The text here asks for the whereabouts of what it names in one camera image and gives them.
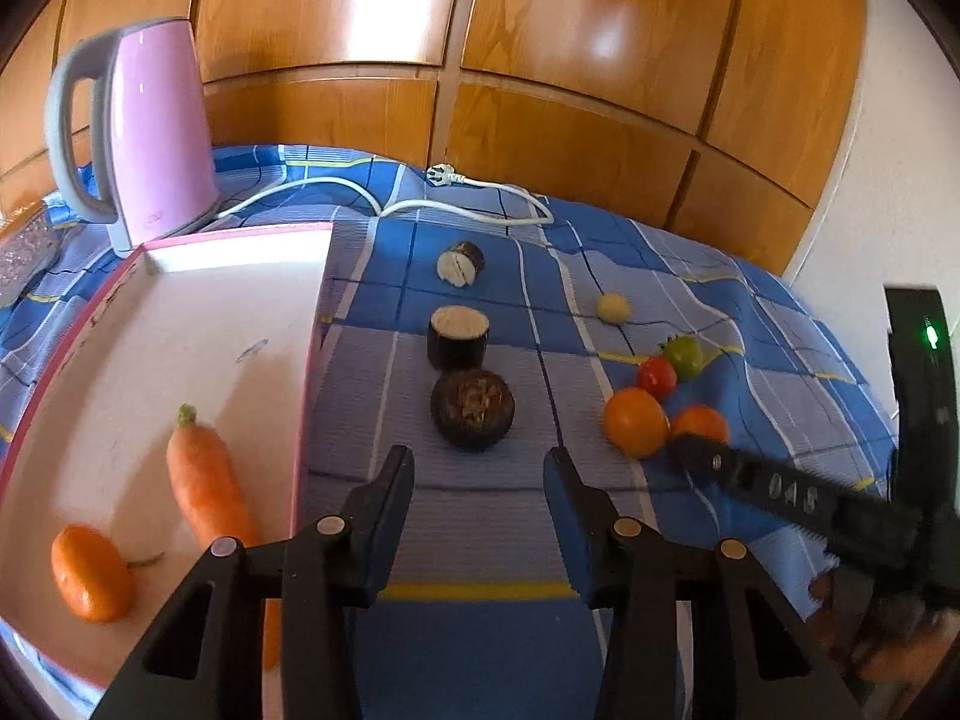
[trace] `white tray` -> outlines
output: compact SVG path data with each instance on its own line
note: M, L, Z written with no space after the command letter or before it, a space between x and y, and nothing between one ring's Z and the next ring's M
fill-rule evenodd
M330 229L277 225L141 247L59 346L0 473L0 616L61 669L106 686L200 557L166 470L181 403L227 442L264 538L296 526ZM50 544L70 522L107 533L128 560L165 553L136 570L126 619L83 622L59 598Z

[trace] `pink kettle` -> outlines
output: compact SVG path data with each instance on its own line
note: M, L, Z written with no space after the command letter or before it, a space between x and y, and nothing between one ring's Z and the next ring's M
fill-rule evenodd
M73 90L93 79L90 151L100 199L77 175ZM217 205L203 85L186 19L156 19L81 42L56 65L44 118L50 166L66 204L106 224L120 256L189 232Z

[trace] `tablecloth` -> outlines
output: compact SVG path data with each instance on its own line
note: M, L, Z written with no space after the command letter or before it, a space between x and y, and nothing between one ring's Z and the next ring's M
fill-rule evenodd
M427 197L510 218L527 204L505 191L435 188L421 170L360 151L250 146L215 151L224 202L306 176L335 175L381 204ZM95 191L90 167L83 180ZM438 210L376 218L349 188L292 188L210 228L332 220L325 376L310 419L304 518L336 511L376 472L392 443L416 456L416 489L391 584L355 626L357 679L368 718L589 718L608 619L565 581L541 488L544 452L564 445L584 480L664 536L747 543L795 608L829 563L823 545L731 502L664 457L626 461L604 440L600 413L635 380L637 361L678 333L696 334L707 365L667 400L668 415L703 403L731 444L885 494L895 436L863 376L829 328L778 278L742 259L587 205L546 199L555 223L495 227ZM118 260L104 228L48 199L59 259L0 313L0 456L56 343ZM440 252L460 240L486 269L458 290L440 280ZM621 327L596 317L599 295L632 305ZM491 322L485 365L517 401L503 442L481 455L447 445L428 415L436 372L426 361L430 314L456 303ZM680 609L680 685L690 685L688 610ZM4 630L81 712L98 693L45 664ZM685 709L683 690L678 714Z

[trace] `small yellow ball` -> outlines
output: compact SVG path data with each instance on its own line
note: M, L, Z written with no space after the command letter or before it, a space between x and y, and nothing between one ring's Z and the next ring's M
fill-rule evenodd
M623 324L630 319L631 312L630 303L623 295L606 293L597 300L597 317L607 324Z

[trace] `kettle handle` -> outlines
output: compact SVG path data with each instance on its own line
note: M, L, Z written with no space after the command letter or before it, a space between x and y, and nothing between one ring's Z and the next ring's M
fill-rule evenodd
M109 198L107 176L98 176L100 194L104 196L102 200L96 199L80 183L80 177L77 175L77 160L73 154L70 138L71 108L74 87L82 79L92 79L94 88L93 105L90 110L90 130L91 140L96 148L96 142L102 140L104 133L103 101L109 93L107 70L118 39L119 35L115 30L89 38L76 45L56 65L53 77L50 79L43 115L43 130L50 156L50 169L56 180L56 186L61 190L66 204L79 217L98 224L112 224L119 217L116 207Z

